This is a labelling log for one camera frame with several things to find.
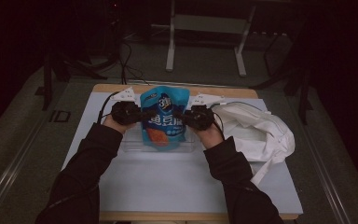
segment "black cable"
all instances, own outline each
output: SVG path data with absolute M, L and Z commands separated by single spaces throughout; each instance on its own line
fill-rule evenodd
M 141 75 L 140 75 L 140 76 L 135 75 L 130 69 L 141 73 Z M 148 86 L 150 86 L 150 84 L 149 84 L 146 80 L 144 80 L 144 79 L 142 78 L 142 76 L 144 75 L 144 72 L 143 72 L 143 71 L 141 71 L 141 70 L 139 70 L 139 69 L 136 69 L 136 68 L 133 68 L 133 67 L 130 67 L 129 65 L 127 65 L 127 71 L 128 71 L 129 73 L 131 73 L 132 76 L 135 77 L 136 80 L 141 80 L 141 81 L 143 81 L 144 84 L 147 84 Z
M 221 126 L 219 126 L 219 124 L 216 122 L 216 119 L 214 120 L 213 124 L 216 126 L 216 128 L 219 130 L 220 134 L 222 135 L 223 139 L 225 138 L 225 134 L 224 134 L 224 126 L 223 126 L 223 121 L 222 118 L 220 118 L 220 116 L 216 113 L 214 113 L 219 119 L 220 119 L 220 123 Z
M 114 95 L 116 95 L 116 94 L 118 94 L 118 93 L 119 93 L 119 91 L 115 91 L 115 92 L 113 92 L 112 94 L 110 94 L 110 95 L 106 98 L 106 100 L 105 100 L 104 103 L 103 103 L 103 107 L 101 108 L 100 113 L 98 114 L 97 123 L 101 124 L 101 120 L 103 119 L 103 117 L 107 116 L 107 115 L 103 115 L 103 112 L 104 112 L 104 108 L 105 108 L 106 105 L 107 105 L 107 102 L 110 100 L 110 97 L 112 97 L 112 96 L 114 96 Z
M 122 42 L 122 44 L 124 44 L 125 46 L 127 46 L 127 47 L 129 48 L 129 50 L 130 50 L 130 53 L 129 53 L 129 55 L 127 56 L 127 59 L 126 59 L 125 62 L 122 62 L 121 57 L 119 57 L 120 63 L 121 63 L 121 84 L 127 85 L 127 80 L 126 80 L 126 66 L 127 66 L 127 63 L 128 63 L 128 61 L 129 61 L 129 59 L 130 59 L 130 56 L 131 56 L 131 54 L 132 54 L 132 48 L 131 48 L 131 46 L 130 46 L 129 44 L 127 44 L 127 43 L 124 42 L 124 41 Z

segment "table leg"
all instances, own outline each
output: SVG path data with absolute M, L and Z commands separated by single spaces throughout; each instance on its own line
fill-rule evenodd
M 167 72 L 171 72 L 173 70 L 173 59 L 175 56 L 175 41 L 174 41 L 174 33 L 175 33 L 175 1 L 171 1 L 171 24 L 170 24 L 170 45 L 168 48 L 168 57 L 167 57 L 167 66 L 165 69 Z
M 234 48 L 235 58 L 237 60 L 238 72 L 240 73 L 240 77 L 246 76 L 245 65 L 243 63 L 243 58 L 242 58 L 242 50 L 243 50 L 243 46 L 245 45 L 246 38 L 248 37 L 254 15 L 255 15 L 255 6 L 252 6 L 251 12 L 249 13 L 248 20 L 243 29 L 241 42 L 237 47 Z

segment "plastic pouch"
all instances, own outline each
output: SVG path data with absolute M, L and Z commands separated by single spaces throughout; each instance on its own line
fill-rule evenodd
M 164 151 L 185 142 L 186 126 L 173 117 L 173 111 L 184 113 L 189 96 L 187 89 L 167 86 L 156 87 L 141 95 L 141 110 L 157 112 L 154 118 L 142 121 L 142 137 L 146 145 Z

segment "wooden table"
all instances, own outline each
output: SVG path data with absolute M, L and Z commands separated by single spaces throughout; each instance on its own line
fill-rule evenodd
M 76 132 L 76 136 L 74 137 L 74 141 L 71 145 L 71 148 L 69 150 L 69 153 L 66 157 L 64 166 L 66 165 L 66 163 L 69 161 L 69 159 L 73 156 L 73 154 L 76 153 L 76 149 L 78 147 L 78 143 L 80 142 L 80 139 L 82 139 L 85 134 L 87 134 L 87 131 L 89 130 L 89 126 L 92 124 L 92 120 L 89 119 L 94 119 L 95 118 L 95 113 L 97 113 L 97 111 L 100 110 L 100 108 L 98 108 L 98 104 L 100 102 L 98 102 L 98 104 L 92 105 L 91 103 L 93 103 L 92 101 L 95 101 L 96 98 L 92 98 L 93 96 L 95 96 L 95 94 L 103 94 L 102 96 L 99 96 L 100 99 L 103 101 L 105 98 L 105 95 L 110 93 L 110 92 L 115 92 L 115 91 L 123 91 L 125 89 L 127 89 L 128 87 L 132 87 L 135 93 L 143 93 L 145 91 L 148 91 L 152 88 L 155 88 L 156 86 L 146 86 L 146 85 L 132 85 L 132 86 L 128 86 L 128 85 L 113 85 L 113 84 L 98 84 L 93 88 L 92 94 L 89 98 L 89 102 L 88 102 L 88 106 L 86 106 L 85 112 L 83 114 L 83 117 L 79 123 L 77 132 Z M 190 95 L 191 96 L 195 96 L 198 93 L 204 93 L 204 94 L 215 94 L 215 95 L 224 95 L 226 98 L 247 98 L 247 99 L 257 99 L 257 93 L 254 90 L 247 90 L 247 89 L 230 89 L 230 88 L 210 88 L 210 87 L 186 87 L 186 86 L 177 86 L 177 87 L 181 87 L 181 88 L 187 88 L 190 90 Z M 127 165 L 128 161 L 126 161 L 125 158 L 126 156 L 133 156 L 136 155 L 136 153 L 126 153 L 126 152 L 122 152 L 121 150 L 118 152 L 119 155 L 114 159 L 114 161 L 112 162 L 110 168 L 112 166 L 115 166 L 117 164 L 122 164 L 122 165 Z M 183 162 L 186 162 L 187 165 L 191 165 L 194 163 L 194 161 L 192 161 L 192 158 L 203 158 L 203 153 L 201 150 L 198 150 L 198 152 L 193 152 L 193 153 L 182 153 L 183 156 L 181 157 L 185 157 L 185 159 L 183 160 Z M 161 156 L 160 153 L 155 153 L 154 156 Z M 209 170 L 208 170 L 208 165 L 206 161 L 201 161 L 197 159 L 198 161 L 196 161 L 197 165 L 200 166 L 204 166 L 203 170 L 199 173 L 203 173 L 208 176 L 206 176 L 205 178 L 211 178 L 211 181 L 216 181 L 216 180 L 212 180 L 212 177 L 209 175 Z M 165 165 L 166 164 L 171 164 L 171 161 L 166 160 L 165 161 Z M 173 166 L 176 165 L 176 169 L 177 167 L 179 167 L 181 165 L 181 161 L 179 162 L 179 166 L 178 166 L 178 162 L 175 163 Z M 285 172 L 287 172 L 288 174 L 288 170 L 285 164 L 282 164 L 282 169 Z M 117 173 L 112 174 L 111 171 L 109 171 L 109 169 L 106 171 L 105 175 L 108 174 L 109 176 L 112 175 L 117 175 Z M 115 176 L 116 181 L 113 181 L 113 185 L 120 183 L 123 184 L 122 182 L 117 180 L 117 177 Z M 101 184 L 100 184 L 100 188 L 101 188 L 101 197 L 102 197 L 102 203 L 103 203 L 103 196 L 106 196 L 106 192 L 111 190 L 112 183 L 106 182 L 106 178 L 102 177 L 101 178 Z M 115 199 L 114 199 L 114 203 L 125 203 L 127 200 L 129 200 L 128 198 L 125 198 L 124 200 L 119 199 L 118 196 L 120 196 L 119 193 L 117 193 L 116 190 L 112 189 L 112 192 L 115 192 Z M 223 191 L 221 191 L 219 194 L 219 202 L 221 202 L 221 206 L 225 207 L 225 202 L 224 202 L 224 194 Z M 296 214 L 291 214 L 291 213 L 283 213 L 280 214 L 281 217 L 283 219 L 296 219 L 298 217 L 298 213 Z M 174 212 L 174 211 L 164 211 L 164 212 L 145 212 L 145 211 L 101 211 L 100 213 L 100 220 L 101 221 L 114 221 L 114 220 L 128 220 L 128 221 L 134 221 L 134 220 L 142 220 L 142 221 L 159 221 L 159 220 L 186 220 L 186 221 L 190 221 L 190 220 L 198 220 L 198 221 L 206 221 L 206 220 L 214 220 L 214 221 L 227 221 L 227 213 L 224 212 Z

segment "dark background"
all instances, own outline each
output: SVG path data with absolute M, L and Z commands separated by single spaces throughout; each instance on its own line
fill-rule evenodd
M 95 1 L 96 6 L 101 6 L 101 2 Z M 198 1 L 188 3 L 191 7 L 184 4 L 182 10 L 241 16 L 235 8 L 221 10 L 225 6 L 222 2 L 217 7 L 201 7 L 196 5 Z M 319 93 L 358 169 L 358 1 L 336 1 L 335 4 L 336 7 L 327 10 L 328 13 L 323 10 L 316 14 L 303 31 L 306 38 L 302 39 L 301 45 L 304 50 L 317 49 L 309 58 L 313 61 L 311 85 Z M 26 4 L 18 0 L 0 0 L 0 116 L 28 76 L 43 63 L 46 52 L 43 27 L 49 27 L 50 35 L 61 34 L 55 36 L 55 40 L 76 57 L 86 47 L 77 35 L 85 24 L 76 18 L 71 6 L 68 0 L 28 1 Z M 129 25 L 148 36 L 147 24 L 150 22 L 168 24 L 169 7 L 166 0 L 131 0 L 126 1 L 123 13 Z M 264 14 L 263 10 L 257 12 L 259 21 L 269 19 L 267 11 L 265 9 Z M 263 31 L 268 26 L 260 22 L 253 29 Z

